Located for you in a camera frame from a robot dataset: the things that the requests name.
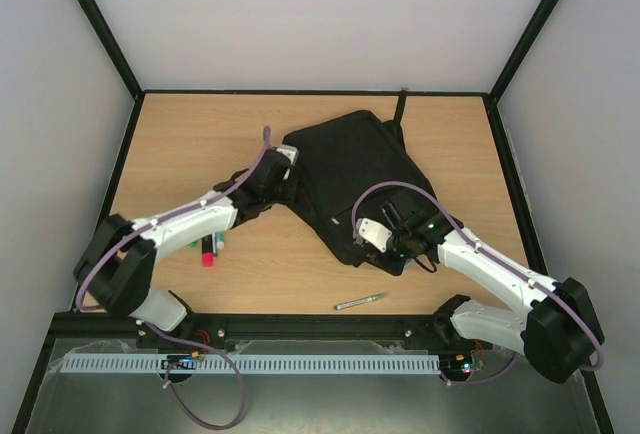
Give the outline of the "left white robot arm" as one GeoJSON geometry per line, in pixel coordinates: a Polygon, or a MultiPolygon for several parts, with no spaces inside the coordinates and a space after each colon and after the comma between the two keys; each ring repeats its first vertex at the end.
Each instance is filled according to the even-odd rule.
{"type": "Polygon", "coordinates": [[[170,332],[187,317],[178,296],[151,286],[156,264],[187,244],[238,227],[283,199],[298,149],[264,148],[251,168],[200,198],[149,218],[104,219],[78,262],[75,307],[104,309],[170,332]]]}

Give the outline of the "black student backpack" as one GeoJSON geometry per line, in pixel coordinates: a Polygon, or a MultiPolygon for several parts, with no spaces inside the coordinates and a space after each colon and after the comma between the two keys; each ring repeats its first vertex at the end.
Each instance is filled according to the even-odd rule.
{"type": "Polygon", "coordinates": [[[375,184],[400,181],[435,194],[406,152],[401,128],[369,110],[357,110],[291,131],[283,143],[298,150],[291,171],[296,192],[286,206],[339,262],[354,267],[368,263],[392,276],[401,275],[405,261],[357,244],[351,222],[354,203],[375,184]]]}

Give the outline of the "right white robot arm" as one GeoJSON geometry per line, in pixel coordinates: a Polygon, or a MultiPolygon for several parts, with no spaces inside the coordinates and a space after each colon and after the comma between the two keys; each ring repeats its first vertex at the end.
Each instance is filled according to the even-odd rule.
{"type": "Polygon", "coordinates": [[[504,308],[472,299],[439,317],[436,333],[445,344],[477,339],[524,356],[543,377],[563,383],[574,372],[596,371],[604,364],[604,333],[586,287],[574,278],[558,281],[518,264],[489,246],[424,189],[386,181],[367,189],[414,192],[435,208],[427,214],[408,205],[386,205],[387,222],[351,217],[354,237],[381,254],[396,258],[426,254],[491,292],[504,308]]]}

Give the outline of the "silver green marker pen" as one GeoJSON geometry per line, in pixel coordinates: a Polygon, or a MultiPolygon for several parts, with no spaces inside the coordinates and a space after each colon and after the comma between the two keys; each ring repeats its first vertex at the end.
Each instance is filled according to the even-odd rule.
{"type": "Polygon", "coordinates": [[[369,296],[365,296],[365,297],[362,297],[362,298],[358,298],[358,299],[354,299],[354,300],[338,303],[338,304],[333,306],[333,309],[335,311],[342,311],[342,310],[354,308],[354,307],[357,307],[357,306],[360,306],[360,305],[373,303],[373,302],[379,301],[381,299],[384,299],[387,296],[388,296],[387,292],[371,294],[369,296]]]}

